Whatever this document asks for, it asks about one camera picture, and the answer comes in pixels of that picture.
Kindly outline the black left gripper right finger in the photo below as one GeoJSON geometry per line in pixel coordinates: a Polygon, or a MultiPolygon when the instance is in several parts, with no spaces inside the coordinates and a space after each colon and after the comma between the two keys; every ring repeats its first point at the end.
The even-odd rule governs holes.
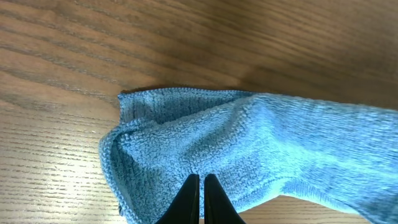
{"type": "Polygon", "coordinates": [[[216,175],[205,178],[205,224],[246,224],[238,215],[216,175]]]}

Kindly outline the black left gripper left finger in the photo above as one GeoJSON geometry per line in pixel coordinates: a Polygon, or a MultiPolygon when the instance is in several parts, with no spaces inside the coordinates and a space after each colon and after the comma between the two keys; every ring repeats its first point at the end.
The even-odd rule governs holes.
{"type": "Polygon", "coordinates": [[[167,211],[155,224],[198,224],[200,201],[200,178],[190,174],[167,211]]]}

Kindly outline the blue microfiber cloth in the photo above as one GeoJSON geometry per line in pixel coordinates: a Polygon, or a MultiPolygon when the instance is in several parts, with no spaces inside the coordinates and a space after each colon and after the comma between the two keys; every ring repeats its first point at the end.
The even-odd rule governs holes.
{"type": "Polygon", "coordinates": [[[280,195],[397,222],[397,111],[237,90],[119,95],[99,143],[128,223],[154,223],[190,174],[215,174],[238,212],[280,195]]]}

